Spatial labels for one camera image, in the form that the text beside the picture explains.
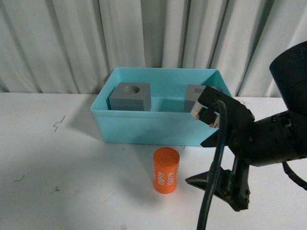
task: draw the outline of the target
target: hole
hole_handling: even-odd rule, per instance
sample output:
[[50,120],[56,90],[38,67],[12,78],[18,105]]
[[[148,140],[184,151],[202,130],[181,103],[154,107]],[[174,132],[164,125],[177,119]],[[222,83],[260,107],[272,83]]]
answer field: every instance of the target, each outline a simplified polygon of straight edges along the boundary
[[125,94],[136,94],[140,91],[140,88],[137,86],[128,85],[124,88],[123,92]]

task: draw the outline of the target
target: white curtain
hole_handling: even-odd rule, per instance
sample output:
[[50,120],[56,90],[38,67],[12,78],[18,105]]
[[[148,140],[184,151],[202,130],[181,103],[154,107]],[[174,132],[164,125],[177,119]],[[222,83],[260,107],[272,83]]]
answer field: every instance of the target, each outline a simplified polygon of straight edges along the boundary
[[280,93],[269,65],[307,40],[306,0],[0,0],[0,91],[98,93],[116,67],[211,68]]

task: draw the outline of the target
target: gray block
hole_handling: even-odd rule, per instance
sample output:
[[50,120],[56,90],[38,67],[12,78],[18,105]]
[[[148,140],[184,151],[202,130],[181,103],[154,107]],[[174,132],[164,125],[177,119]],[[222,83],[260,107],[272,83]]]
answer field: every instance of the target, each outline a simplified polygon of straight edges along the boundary
[[109,102],[112,110],[150,111],[150,84],[121,82],[109,96]]
[[[201,93],[205,88],[206,88],[205,85],[190,85],[190,84],[188,85],[186,99],[184,101],[183,112],[185,113],[191,112],[195,102],[198,100],[198,98],[200,97]],[[221,91],[221,89],[217,87],[212,87],[212,88]]]

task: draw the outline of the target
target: small wire scrap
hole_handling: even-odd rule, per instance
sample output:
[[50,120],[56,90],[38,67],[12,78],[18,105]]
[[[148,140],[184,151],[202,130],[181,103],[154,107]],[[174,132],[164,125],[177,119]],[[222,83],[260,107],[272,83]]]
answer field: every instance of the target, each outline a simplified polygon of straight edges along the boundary
[[62,123],[62,122],[64,121],[64,118],[65,118],[65,117],[66,117],[66,115],[63,117],[63,119],[62,119],[61,121],[56,122],[56,123],[53,125],[53,127],[56,128],[56,129],[54,130],[54,132],[58,129],[58,127],[56,126],[56,124]]
[[24,175],[22,176],[22,178],[20,178],[20,180],[15,180],[14,182],[20,182],[23,178],[24,178]]

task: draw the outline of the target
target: orange cylinder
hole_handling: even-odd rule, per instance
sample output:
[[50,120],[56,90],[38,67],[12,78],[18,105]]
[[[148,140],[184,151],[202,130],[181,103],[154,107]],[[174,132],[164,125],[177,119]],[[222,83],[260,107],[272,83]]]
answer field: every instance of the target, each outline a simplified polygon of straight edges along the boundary
[[159,148],[153,154],[155,189],[162,194],[173,192],[177,186],[179,153],[170,147]]

